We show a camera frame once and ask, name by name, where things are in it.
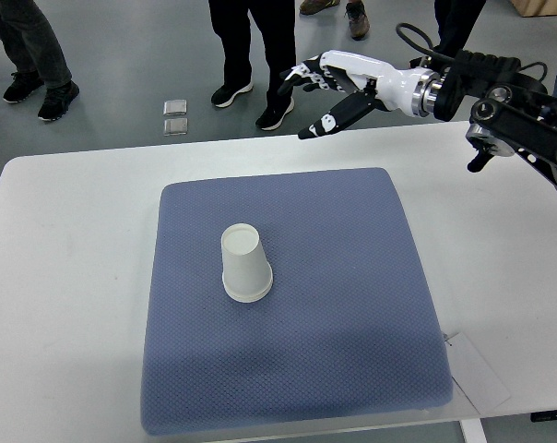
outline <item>gray floor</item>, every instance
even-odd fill
[[[268,134],[254,125],[265,107],[267,79],[264,48],[255,27],[251,51],[255,90],[232,107],[219,110],[210,105],[209,97],[222,81],[222,50],[211,29],[205,0],[37,3],[53,25],[81,93],[67,116],[49,125],[36,117],[42,90],[23,103],[7,105],[1,97],[14,67],[0,44],[0,174],[8,161],[25,155],[295,134],[343,98],[332,91],[306,94],[297,90],[295,110],[280,129]],[[347,33],[345,3],[316,16],[297,17],[300,60],[339,49],[405,68],[418,55],[395,34],[400,21],[420,26],[435,40],[432,1],[365,0],[372,29],[361,42]],[[545,84],[551,92],[557,71],[557,17],[521,18],[509,0],[488,0],[467,49],[515,56],[523,64],[544,61],[549,66]],[[188,100],[189,132],[167,138],[163,136],[162,107],[173,99]],[[472,103],[465,100],[456,120],[468,119]],[[433,122],[432,117],[413,119],[400,112],[375,112],[354,127]],[[491,443],[557,442],[557,422],[531,424],[527,415],[519,415],[483,423]],[[440,424],[299,440],[454,443],[462,437],[457,424]]]

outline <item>robotic arm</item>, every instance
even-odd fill
[[[468,169],[479,172],[494,156],[516,153],[557,190],[557,98],[522,74],[529,66],[517,58],[460,51],[449,61],[441,75],[428,68],[428,59],[426,66],[397,70],[363,55],[328,51],[294,67],[281,91],[304,85],[348,94],[303,129],[301,139],[336,134],[374,109],[449,121],[466,96],[476,97],[466,137],[477,155]]]

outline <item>upside-down cup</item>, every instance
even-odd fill
[[[233,224],[221,236],[223,287],[233,300],[252,303],[264,297],[272,286],[272,268],[260,235],[254,226]]]

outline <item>white paper cup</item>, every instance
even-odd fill
[[[233,300],[252,303],[264,297],[272,286],[272,268],[260,235],[254,226],[233,224],[221,236],[223,287]]]

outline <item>white table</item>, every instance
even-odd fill
[[[210,441],[557,409],[557,194],[517,157],[480,174],[468,123],[18,158],[0,179],[0,442]],[[510,392],[442,408],[147,437],[143,340],[160,192],[214,177],[383,167],[443,331]]]

